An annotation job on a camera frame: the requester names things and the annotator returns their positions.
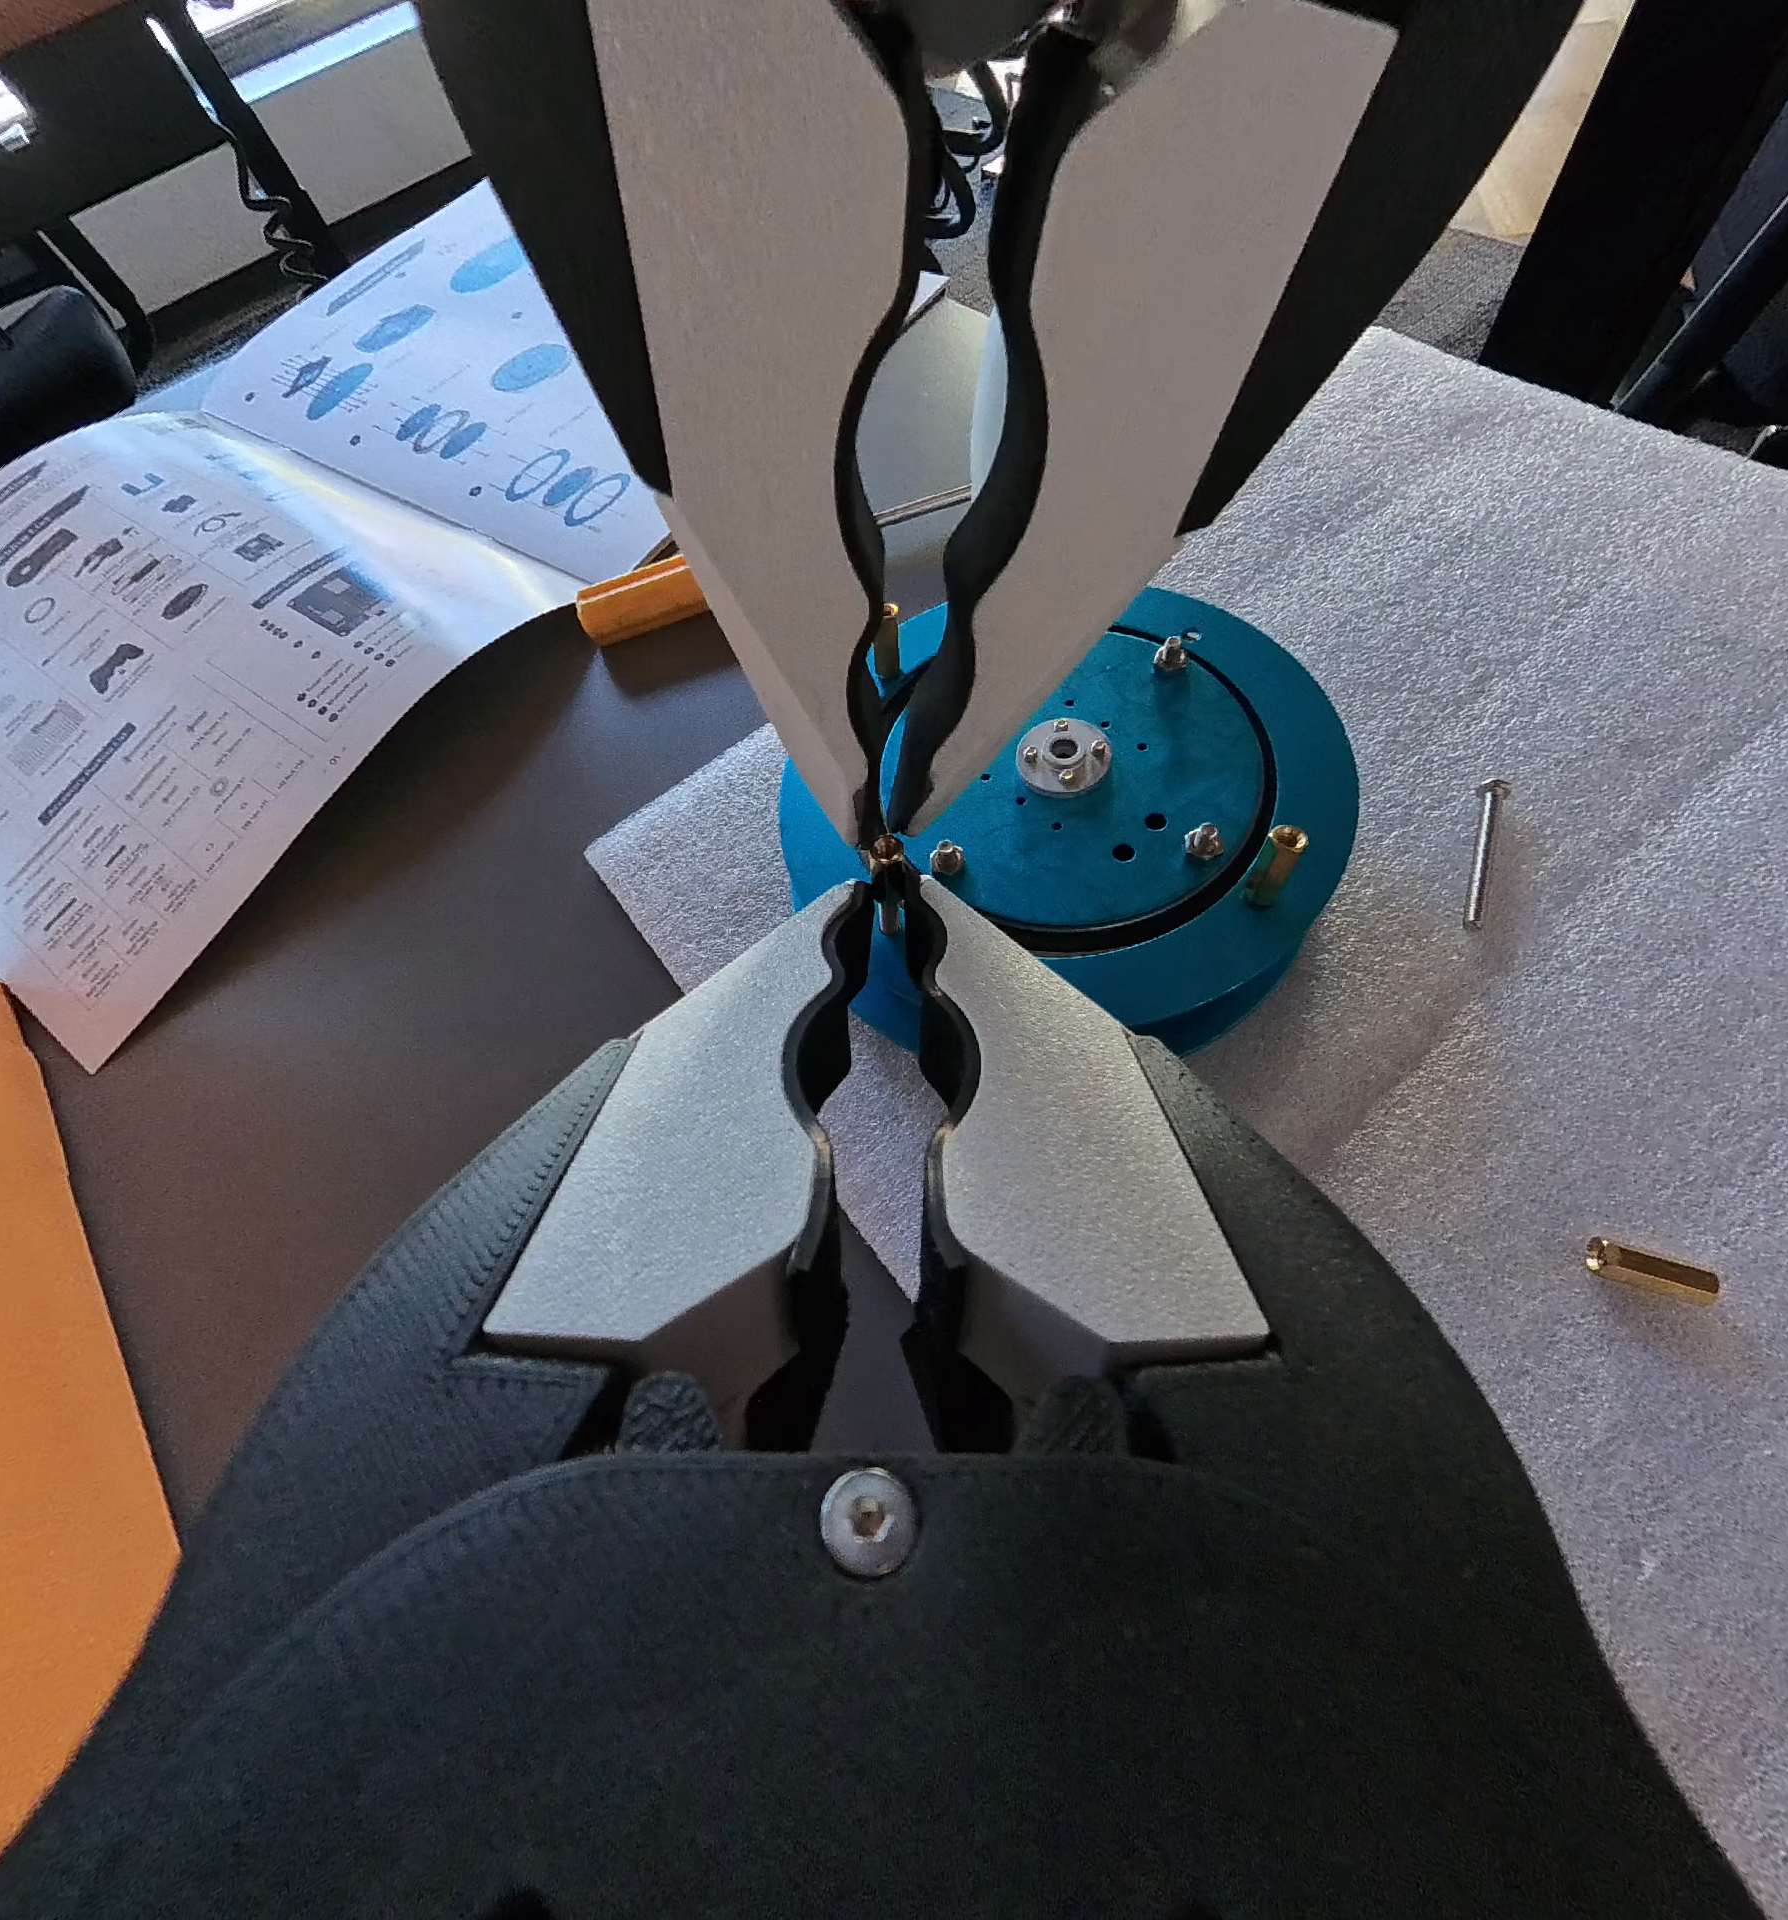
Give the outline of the orange cardboard box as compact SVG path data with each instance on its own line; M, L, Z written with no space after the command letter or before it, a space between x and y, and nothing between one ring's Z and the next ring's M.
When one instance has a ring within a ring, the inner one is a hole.
M0 986L0 1851L134 1663L179 1554L43 1072Z

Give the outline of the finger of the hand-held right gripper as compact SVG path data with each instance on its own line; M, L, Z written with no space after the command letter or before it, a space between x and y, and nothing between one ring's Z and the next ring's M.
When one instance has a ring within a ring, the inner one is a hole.
M1028 50L990 280L1005 406L889 797L928 824L1149 585L1401 43L1327 4L1187 4L1147 60Z
M855 435L910 312L922 63L892 7L589 4L673 534L788 756L859 837L883 620Z

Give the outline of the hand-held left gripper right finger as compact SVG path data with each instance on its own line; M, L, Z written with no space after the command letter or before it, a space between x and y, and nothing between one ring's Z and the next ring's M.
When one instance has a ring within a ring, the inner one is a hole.
M1069 1379L1260 1354L1267 1317L1131 1030L930 876L906 963L948 1109L902 1338L937 1444L1005 1453Z

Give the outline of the blue metal turntable assembly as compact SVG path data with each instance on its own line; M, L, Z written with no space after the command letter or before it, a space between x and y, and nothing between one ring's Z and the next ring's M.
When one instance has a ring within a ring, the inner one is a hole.
M1240 619L1147 589L905 847L922 876L957 847L953 897L1184 1054L1285 976L1359 820L1357 758L1313 675ZM1256 910L1245 881L1283 823L1311 844Z

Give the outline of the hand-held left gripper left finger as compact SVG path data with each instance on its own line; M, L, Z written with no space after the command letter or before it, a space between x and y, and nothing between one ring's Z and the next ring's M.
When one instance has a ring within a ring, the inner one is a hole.
M686 1375L734 1443L813 1443L849 1326L819 1110L873 933L871 890L836 885L642 1027L489 1347Z

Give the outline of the orange-handled screwdriver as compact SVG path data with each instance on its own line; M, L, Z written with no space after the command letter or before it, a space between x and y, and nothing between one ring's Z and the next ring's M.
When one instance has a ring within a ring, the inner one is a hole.
M972 494L972 484L930 493L879 511L874 524L885 530L938 513L958 511ZM576 622L597 646L641 639L706 610L706 593L695 578L688 558L681 553L583 589L574 598Z

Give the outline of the black office chair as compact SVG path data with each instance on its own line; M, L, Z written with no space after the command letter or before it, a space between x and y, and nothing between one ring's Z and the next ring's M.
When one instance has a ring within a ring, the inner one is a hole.
M104 312L85 293L54 286L28 306L0 346L0 469L138 399L136 368Z
M1788 471L1788 105L1697 255L1692 304L1616 413L1754 428L1750 459Z

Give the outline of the white foam sheet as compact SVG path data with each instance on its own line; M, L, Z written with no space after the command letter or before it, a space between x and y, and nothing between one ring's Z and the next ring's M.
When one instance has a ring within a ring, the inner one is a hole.
M1373 330L1157 585L1295 655L1363 789L1192 1064L1430 1308L1788 1916L1788 472ZM1723 1294L1598 1279L1595 1237Z

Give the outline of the black metal frame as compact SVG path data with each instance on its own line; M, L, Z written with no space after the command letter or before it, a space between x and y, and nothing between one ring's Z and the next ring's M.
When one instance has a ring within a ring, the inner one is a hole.
M1481 353L1604 406L1788 102L1788 2L1636 2Z

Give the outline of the open instruction booklet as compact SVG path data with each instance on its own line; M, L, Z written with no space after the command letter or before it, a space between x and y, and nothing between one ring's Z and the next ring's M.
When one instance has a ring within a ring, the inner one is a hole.
M0 981L107 1064L460 662L668 538L490 185L0 471Z

